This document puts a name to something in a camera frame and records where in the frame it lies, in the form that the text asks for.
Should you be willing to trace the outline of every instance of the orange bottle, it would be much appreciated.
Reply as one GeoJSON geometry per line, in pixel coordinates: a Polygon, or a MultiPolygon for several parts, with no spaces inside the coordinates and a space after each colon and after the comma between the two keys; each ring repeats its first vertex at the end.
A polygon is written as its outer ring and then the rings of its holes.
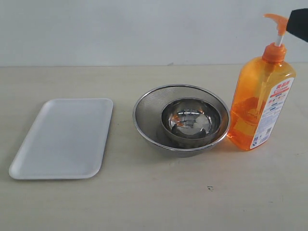
{"type": "Polygon", "coordinates": [[[275,14],[264,16],[277,23],[277,41],[265,48],[262,57],[242,68],[231,107],[228,137],[246,151],[268,140],[296,76],[284,61],[282,38],[288,19],[275,14]]]}

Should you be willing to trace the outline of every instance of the metal bowl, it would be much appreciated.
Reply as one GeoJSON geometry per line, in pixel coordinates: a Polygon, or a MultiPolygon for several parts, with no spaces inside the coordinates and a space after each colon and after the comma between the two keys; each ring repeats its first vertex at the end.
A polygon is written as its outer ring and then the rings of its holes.
{"type": "Polygon", "coordinates": [[[230,113],[225,103],[215,94],[200,87],[183,84],[166,85],[155,88],[141,96],[133,109],[133,122],[137,131],[154,147],[169,156],[189,157],[214,147],[227,135],[230,113]],[[162,126],[163,109],[178,99],[199,99],[213,106],[220,115],[220,127],[210,143],[195,148],[179,147],[164,132],[162,126]]]}
{"type": "Polygon", "coordinates": [[[211,104],[193,98],[177,99],[163,109],[165,134],[179,148],[198,148],[215,139],[221,117],[211,104]]]}

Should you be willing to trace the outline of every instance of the plastic tray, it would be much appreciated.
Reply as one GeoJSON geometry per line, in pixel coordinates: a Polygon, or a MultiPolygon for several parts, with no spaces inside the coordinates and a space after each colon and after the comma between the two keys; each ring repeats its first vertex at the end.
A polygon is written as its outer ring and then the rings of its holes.
{"type": "Polygon", "coordinates": [[[55,99],[42,107],[9,174],[17,180],[84,179],[101,168],[113,102],[55,99]]]}

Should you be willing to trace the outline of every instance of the table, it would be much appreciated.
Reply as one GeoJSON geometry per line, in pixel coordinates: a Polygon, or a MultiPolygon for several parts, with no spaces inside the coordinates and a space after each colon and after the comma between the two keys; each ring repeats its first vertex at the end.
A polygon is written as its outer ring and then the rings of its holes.
{"type": "Polygon", "coordinates": [[[308,64],[268,142],[250,152],[225,139],[170,159],[134,128],[132,108],[152,88],[187,83],[230,106],[241,65],[0,68],[0,229],[42,231],[293,231],[308,229],[308,64]],[[42,105],[110,98],[102,169],[87,180],[17,181],[9,166],[42,105]]]}

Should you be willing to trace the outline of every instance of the mesh strainer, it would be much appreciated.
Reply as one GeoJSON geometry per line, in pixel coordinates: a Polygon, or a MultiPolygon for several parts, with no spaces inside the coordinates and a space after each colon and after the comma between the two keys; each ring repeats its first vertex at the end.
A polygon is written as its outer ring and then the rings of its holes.
{"type": "Polygon", "coordinates": [[[188,157],[209,149],[220,142],[230,126],[230,113],[225,103],[215,94],[192,85],[161,86],[144,94],[133,109],[133,121],[138,132],[151,144],[178,157],[188,157]],[[210,103],[220,114],[220,129],[213,141],[198,148],[179,148],[165,135],[161,124],[162,111],[170,102],[181,99],[200,99],[210,103]]]}

